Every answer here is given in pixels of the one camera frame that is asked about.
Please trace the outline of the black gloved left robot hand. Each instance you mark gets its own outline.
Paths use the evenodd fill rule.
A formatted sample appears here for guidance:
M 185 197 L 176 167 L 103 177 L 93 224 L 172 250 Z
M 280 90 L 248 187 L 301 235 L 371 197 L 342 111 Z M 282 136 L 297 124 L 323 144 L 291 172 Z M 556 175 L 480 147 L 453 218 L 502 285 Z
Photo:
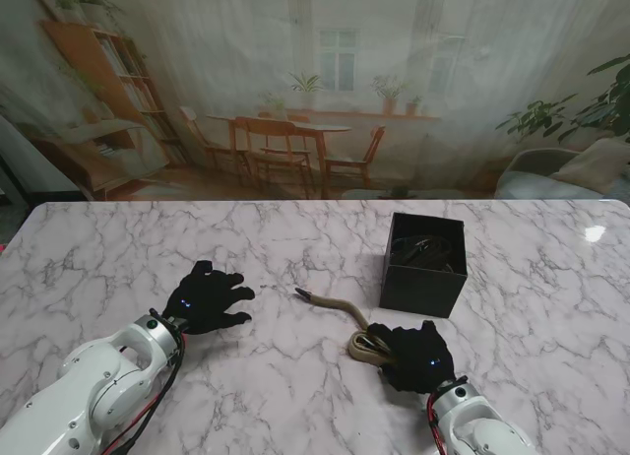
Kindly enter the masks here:
M 242 300 L 253 300 L 255 293 L 243 285 L 239 273 L 225 273 L 213 268 L 209 260 L 197 261 L 170 295 L 161 316 L 183 320 L 181 332 L 203 335 L 252 320 L 250 314 L 227 310 Z

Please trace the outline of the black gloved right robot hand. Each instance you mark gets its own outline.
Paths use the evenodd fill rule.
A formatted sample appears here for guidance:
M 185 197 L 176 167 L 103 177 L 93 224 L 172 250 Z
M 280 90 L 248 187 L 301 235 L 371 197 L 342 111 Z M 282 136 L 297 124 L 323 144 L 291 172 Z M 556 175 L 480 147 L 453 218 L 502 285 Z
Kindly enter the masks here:
M 419 329 L 373 323 L 367 334 L 389 348 L 391 360 L 379 367 L 397 391 L 430 394 L 444 382 L 456 380 L 453 357 L 432 320 L 424 320 Z

